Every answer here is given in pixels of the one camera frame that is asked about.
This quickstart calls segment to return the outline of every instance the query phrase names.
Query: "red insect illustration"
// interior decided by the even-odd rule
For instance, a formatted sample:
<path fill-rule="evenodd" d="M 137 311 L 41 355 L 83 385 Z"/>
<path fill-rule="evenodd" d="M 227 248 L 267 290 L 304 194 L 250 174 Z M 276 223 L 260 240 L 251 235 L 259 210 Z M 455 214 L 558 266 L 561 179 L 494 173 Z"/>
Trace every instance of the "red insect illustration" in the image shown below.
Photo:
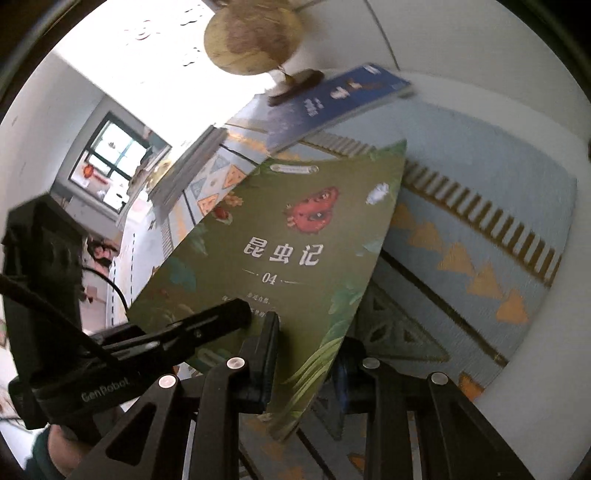
<path fill-rule="evenodd" d="M 227 220 L 228 217 L 230 217 L 230 212 L 225 210 L 223 207 L 220 207 L 219 205 L 214 207 L 212 212 L 213 216 L 218 220 Z"/>
<path fill-rule="evenodd" d="M 339 198 L 337 187 L 327 187 L 297 203 L 288 205 L 287 226 L 302 233 L 318 233 L 330 223 L 332 210 Z"/>

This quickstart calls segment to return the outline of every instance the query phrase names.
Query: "book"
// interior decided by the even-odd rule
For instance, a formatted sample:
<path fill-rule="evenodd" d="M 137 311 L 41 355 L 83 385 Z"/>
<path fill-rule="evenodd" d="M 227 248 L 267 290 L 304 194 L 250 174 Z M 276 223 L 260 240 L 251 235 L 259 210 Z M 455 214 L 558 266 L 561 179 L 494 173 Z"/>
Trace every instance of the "book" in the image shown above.
<path fill-rule="evenodd" d="M 322 385 L 378 259 L 404 171 L 405 142 L 314 162 L 267 159 L 185 237 L 132 304 L 147 333 L 234 298 L 253 322 L 197 349 L 207 372 L 259 334 L 266 312 L 281 335 L 268 423 L 297 425 Z"/>
<path fill-rule="evenodd" d="M 307 135 L 411 90 L 410 82 L 374 64 L 325 80 L 269 110 L 267 150 L 273 155 Z"/>

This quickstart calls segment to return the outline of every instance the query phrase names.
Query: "black cable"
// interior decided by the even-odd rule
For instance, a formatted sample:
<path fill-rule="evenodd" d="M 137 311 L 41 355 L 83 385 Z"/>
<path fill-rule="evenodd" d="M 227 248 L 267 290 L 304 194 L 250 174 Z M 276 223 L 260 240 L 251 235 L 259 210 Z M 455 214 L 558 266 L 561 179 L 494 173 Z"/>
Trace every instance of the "black cable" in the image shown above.
<path fill-rule="evenodd" d="M 85 347 L 95 357 L 100 358 L 103 362 L 126 375 L 136 376 L 136 373 L 126 371 L 127 369 L 117 360 L 117 358 L 103 349 L 82 330 L 70 322 L 70 320 L 57 308 L 55 308 L 47 300 L 44 300 L 35 292 L 8 278 L 4 274 L 0 274 L 0 294 L 7 296 L 9 299 L 27 307 L 36 310 L 47 316 L 47 319 L 58 326 L 61 331 L 67 335 L 72 341 L 79 343 Z"/>
<path fill-rule="evenodd" d="M 119 289 L 119 287 L 117 285 L 115 285 L 115 282 L 113 280 L 111 280 L 109 277 L 107 277 L 106 275 L 103 275 L 101 272 L 99 272 L 98 270 L 95 270 L 94 268 L 90 268 L 90 267 L 85 267 L 84 265 L 82 266 L 82 270 L 86 270 L 87 272 L 92 272 L 95 275 L 97 275 L 98 277 L 102 278 L 105 282 L 107 282 L 109 285 L 111 285 L 111 287 L 113 287 L 113 290 L 115 290 L 117 292 L 117 295 L 119 295 L 119 298 L 121 299 L 121 303 L 123 304 L 123 308 L 125 309 L 125 313 L 127 314 L 128 308 L 127 308 L 127 302 L 125 301 L 125 296 L 123 295 L 123 292 Z"/>

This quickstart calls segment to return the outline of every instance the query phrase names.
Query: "red decoration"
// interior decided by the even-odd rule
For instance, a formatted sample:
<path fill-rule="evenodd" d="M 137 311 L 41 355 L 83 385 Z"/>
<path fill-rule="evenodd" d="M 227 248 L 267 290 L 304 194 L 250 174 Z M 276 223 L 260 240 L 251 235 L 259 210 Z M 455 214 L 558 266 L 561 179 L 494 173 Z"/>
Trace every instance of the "red decoration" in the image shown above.
<path fill-rule="evenodd" d="M 92 177 L 92 174 L 95 172 L 95 168 L 92 165 L 87 165 L 86 167 L 84 167 L 82 169 L 82 174 L 84 175 L 84 178 L 89 179 L 90 177 Z"/>

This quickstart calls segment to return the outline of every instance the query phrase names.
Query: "orange triangle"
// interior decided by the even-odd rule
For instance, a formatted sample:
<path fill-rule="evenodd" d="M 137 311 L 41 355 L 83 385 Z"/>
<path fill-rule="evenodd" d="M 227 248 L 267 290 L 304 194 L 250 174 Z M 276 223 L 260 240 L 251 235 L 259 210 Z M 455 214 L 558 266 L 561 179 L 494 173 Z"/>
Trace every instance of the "orange triangle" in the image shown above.
<path fill-rule="evenodd" d="M 365 470 L 365 457 L 358 453 L 350 453 L 347 455 L 349 462 L 353 464 L 353 466 L 357 469 L 361 475 L 363 475 L 363 471 Z"/>
<path fill-rule="evenodd" d="M 466 372 L 460 374 L 458 387 L 460 387 L 462 393 L 467 396 L 470 401 L 474 401 L 482 394 L 482 392 L 484 392 L 484 387 Z"/>
<path fill-rule="evenodd" d="M 284 449 L 285 449 L 285 446 L 279 442 L 269 442 L 269 443 L 264 444 L 261 447 L 261 450 L 263 452 L 265 452 L 269 456 L 269 458 L 271 458 L 272 460 L 275 460 L 276 462 L 283 461 L 283 450 Z"/>
<path fill-rule="evenodd" d="M 201 210 L 203 216 L 211 212 L 213 207 L 216 206 L 218 196 L 219 195 L 217 193 L 214 193 L 213 195 L 205 197 L 204 199 L 201 199 L 197 202 L 197 205 L 199 205 L 199 210 Z"/>
<path fill-rule="evenodd" d="M 401 230 L 414 230 L 417 227 L 417 223 L 414 221 L 413 214 L 410 213 L 408 207 L 404 203 L 396 205 L 392 220 L 390 220 L 390 226 L 400 228 Z"/>
<path fill-rule="evenodd" d="M 443 251 L 443 241 L 439 237 L 439 232 L 431 222 L 424 223 L 415 228 L 413 234 L 408 239 L 408 244 L 425 250 L 432 250 L 441 253 Z"/>
<path fill-rule="evenodd" d="M 496 319 L 508 323 L 527 323 L 530 321 L 519 291 L 514 288 L 511 289 L 509 298 L 496 311 Z"/>
<path fill-rule="evenodd" d="M 300 466 L 295 466 L 279 474 L 281 480 L 304 480 L 304 470 Z"/>
<path fill-rule="evenodd" d="M 474 276 L 474 267 L 472 260 L 466 251 L 466 247 L 461 243 L 453 244 L 447 251 L 441 263 L 437 266 L 438 270 L 448 272 L 463 273 L 469 277 Z"/>
<path fill-rule="evenodd" d="M 472 283 L 468 285 L 467 292 L 479 297 L 502 300 L 503 292 L 496 281 L 495 271 L 490 262 L 487 262 L 476 274 Z"/>
<path fill-rule="evenodd" d="M 238 185 L 242 180 L 246 178 L 246 174 L 240 170 L 236 165 L 231 165 L 230 170 L 226 174 L 226 179 L 223 182 L 225 189 Z"/>

